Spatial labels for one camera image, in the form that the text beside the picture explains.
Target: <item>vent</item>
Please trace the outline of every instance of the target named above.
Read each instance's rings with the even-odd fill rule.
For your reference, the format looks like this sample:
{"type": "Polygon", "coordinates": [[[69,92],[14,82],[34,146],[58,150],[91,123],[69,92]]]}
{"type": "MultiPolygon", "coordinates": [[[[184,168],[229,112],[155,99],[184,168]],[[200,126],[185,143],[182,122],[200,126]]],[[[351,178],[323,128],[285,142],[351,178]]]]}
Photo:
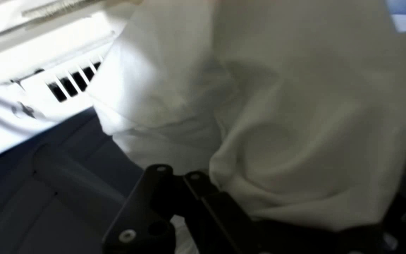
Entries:
{"type": "Polygon", "coordinates": [[[68,77],[60,78],[57,82],[50,84],[51,94],[60,104],[64,104],[69,98],[75,98],[79,94],[86,92],[96,71],[102,67],[102,63],[95,63],[86,68],[82,68],[68,77]]]}

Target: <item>white cloth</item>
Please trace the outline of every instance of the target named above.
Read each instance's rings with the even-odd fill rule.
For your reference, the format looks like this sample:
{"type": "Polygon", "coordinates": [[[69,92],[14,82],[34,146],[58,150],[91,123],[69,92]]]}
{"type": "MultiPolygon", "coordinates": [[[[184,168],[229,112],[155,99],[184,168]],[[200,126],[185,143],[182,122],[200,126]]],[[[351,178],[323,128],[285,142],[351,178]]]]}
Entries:
{"type": "Polygon", "coordinates": [[[91,89],[143,167],[209,168],[254,219],[377,224],[406,157],[406,36],[382,0],[144,0],[91,89]]]}

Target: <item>white fabric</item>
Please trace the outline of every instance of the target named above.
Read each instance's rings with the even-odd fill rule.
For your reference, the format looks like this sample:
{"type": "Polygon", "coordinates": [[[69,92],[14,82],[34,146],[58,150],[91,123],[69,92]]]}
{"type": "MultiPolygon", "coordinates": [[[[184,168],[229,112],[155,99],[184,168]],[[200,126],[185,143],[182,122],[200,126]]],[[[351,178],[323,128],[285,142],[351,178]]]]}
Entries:
{"type": "Polygon", "coordinates": [[[406,156],[406,37],[382,0],[144,0],[91,89],[143,167],[209,168],[254,219],[377,224],[406,156]]]}

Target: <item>black mechanism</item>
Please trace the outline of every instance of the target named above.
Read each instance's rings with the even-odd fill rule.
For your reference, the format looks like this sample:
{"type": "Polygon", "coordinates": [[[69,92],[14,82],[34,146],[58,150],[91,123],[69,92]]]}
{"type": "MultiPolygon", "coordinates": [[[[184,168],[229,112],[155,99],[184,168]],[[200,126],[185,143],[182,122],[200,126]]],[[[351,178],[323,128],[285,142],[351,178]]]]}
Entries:
{"type": "Polygon", "coordinates": [[[381,226],[343,233],[279,222],[253,222],[202,173],[175,177],[168,166],[150,167],[103,239],[105,254],[174,254],[171,218],[185,218],[200,254],[381,254],[381,226]]]}

